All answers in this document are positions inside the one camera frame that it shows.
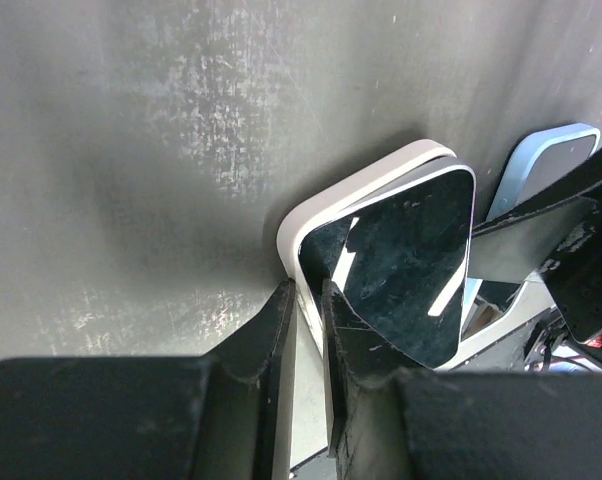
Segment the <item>wire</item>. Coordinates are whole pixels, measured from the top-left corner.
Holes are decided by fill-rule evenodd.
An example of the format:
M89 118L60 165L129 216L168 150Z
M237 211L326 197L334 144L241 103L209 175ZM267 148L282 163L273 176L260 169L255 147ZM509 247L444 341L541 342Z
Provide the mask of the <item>wire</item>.
M572 357L572 358L580 358L580 359L584 360L583 357ZM572 358L553 356L552 357L552 363L555 363L555 362L557 362L557 363L570 363L572 365L577 365L578 367L581 367L581 368L587 370L588 372L594 372L594 370L592 370L587 365L584 365L583 363L579 363L576 360L573 360Z

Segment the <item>phone screen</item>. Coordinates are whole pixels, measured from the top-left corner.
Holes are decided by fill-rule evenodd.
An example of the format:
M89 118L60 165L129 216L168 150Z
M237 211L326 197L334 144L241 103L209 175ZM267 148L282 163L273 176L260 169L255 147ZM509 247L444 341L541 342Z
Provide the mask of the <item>phone screen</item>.
M417 362L456 353L467 271L474 177L452 169L316 228L301 269L320 309L331 278L354 311Z

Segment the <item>floor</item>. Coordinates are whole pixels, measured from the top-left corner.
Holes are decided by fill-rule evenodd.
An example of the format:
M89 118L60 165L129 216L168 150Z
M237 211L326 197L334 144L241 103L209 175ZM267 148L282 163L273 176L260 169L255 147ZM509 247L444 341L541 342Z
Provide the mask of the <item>floor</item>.
M299 201L429 137L482 218L516 141L573 121L602 131L602 0L2 0L0 358L205 352Z

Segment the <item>scratched metal surface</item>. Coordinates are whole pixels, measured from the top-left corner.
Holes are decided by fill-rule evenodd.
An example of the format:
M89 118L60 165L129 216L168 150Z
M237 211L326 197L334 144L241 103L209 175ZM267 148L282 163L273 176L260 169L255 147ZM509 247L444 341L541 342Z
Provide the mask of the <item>scratched metal surface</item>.
M1 0L0 358L204 352L300 200L427 136L482 216L571 121L602 130L602 0Z

